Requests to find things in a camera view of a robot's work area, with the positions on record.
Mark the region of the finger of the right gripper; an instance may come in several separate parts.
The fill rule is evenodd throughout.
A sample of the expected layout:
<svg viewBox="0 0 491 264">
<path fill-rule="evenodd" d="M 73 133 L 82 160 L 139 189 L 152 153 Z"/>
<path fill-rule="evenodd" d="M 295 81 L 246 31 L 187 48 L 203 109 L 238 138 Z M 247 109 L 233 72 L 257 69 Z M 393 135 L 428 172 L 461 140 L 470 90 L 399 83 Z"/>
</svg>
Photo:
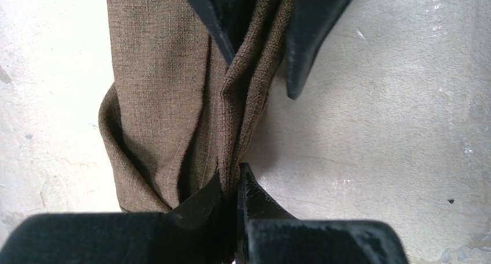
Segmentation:
<svg viewBox="0 0 491 264">
<path fill-rule="evenodd" d="M 352 0 L 294 0 L 286 37 L 287 96 L 301 95 L 327 35 Z"/>
<path fill-rule="evenodd" d="M 257 0 L 187 0 L 208 29 L 226 63 L 246 37 Z"/>
</svg>

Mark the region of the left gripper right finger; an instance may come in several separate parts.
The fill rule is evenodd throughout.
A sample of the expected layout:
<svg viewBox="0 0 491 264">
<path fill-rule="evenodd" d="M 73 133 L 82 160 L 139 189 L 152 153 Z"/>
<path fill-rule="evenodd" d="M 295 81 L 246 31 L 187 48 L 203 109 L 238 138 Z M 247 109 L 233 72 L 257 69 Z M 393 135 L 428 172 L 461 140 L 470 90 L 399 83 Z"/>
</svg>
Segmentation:
<svg viewBox="0 0 491 264">
<path fill-rule="evenodd" d="M 381 221 L 300 220 L 240 165 L 235 263 L 408 263 L 396 232 Z"/>
</svg>

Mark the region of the brown cloth napkin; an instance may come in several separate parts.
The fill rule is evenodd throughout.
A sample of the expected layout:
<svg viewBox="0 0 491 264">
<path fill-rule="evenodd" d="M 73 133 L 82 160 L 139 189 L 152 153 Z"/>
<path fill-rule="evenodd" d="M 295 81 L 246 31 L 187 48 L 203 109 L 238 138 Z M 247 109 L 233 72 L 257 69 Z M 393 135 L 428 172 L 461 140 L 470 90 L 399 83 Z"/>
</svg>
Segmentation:
<svg viewBox="0 0 491 264">
<path fill-rule="evenodd" d="M 126 212 L 169 212 L 239 163 L 283 55 L 293 0 L 257 0 L 227 64 L 186 0 L 107 0 L 114 82 L 98 126 Z"/>
</svg>

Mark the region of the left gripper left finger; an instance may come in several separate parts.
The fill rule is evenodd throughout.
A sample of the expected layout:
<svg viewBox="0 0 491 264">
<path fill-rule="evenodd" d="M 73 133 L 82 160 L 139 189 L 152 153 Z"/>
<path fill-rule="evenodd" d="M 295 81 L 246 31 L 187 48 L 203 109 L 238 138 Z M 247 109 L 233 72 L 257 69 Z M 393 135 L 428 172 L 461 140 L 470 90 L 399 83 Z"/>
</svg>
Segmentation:
<svg viewBox="0 0 491 264">
<path fill-rule="evenodd" d="M 1 249 L 2 263 L 220 263 L 217 175 L 170 212 L 39 214 Z"/>
</svg>

